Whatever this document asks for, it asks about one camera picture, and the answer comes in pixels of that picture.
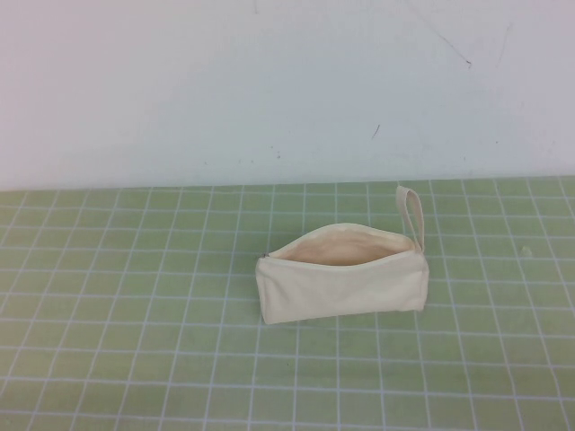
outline green cutting mat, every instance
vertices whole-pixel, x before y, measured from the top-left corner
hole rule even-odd
[[[262,324],[259,255],[396,185],[0,194],[0,429],[575,428],[575,178],[405,182],[424,312]]]

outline grid lines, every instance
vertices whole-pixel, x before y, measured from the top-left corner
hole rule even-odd
[[[575,427],[575,177],[402,181],[423,312],[264,325],[254,267],[322,225],[405,233],[395,182],[0,193],[0,423]]]

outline fabric loop handle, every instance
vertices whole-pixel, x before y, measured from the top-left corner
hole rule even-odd
[[[411,211],[415,214],[415,220],[417,221],[418,232],[413,229],[413,223],[407,209],[407,203],[410,203]],[[397,191],[395,192],[395,203],[397,209],[402,215],[403,222],[405,225],[411,228],[411,233],[413,233],[413,238],[421,252],[425,251],[425,231],[423,225],[423,208],[421,207],[420,197],[417,193],[411,189],[407,189],[403,186],[397,186]]]

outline white wall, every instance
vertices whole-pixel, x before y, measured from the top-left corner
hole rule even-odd
[[[575,2],[410,1],[6,2],[0,189],[575,172]]]

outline cream zipper pouch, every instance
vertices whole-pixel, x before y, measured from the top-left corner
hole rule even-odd
[[[264,321],[423,310],[429,267],[420,198],[400,186],[396,203],[415,241],[361,224],[330,224],[261,257],[255,273]]]

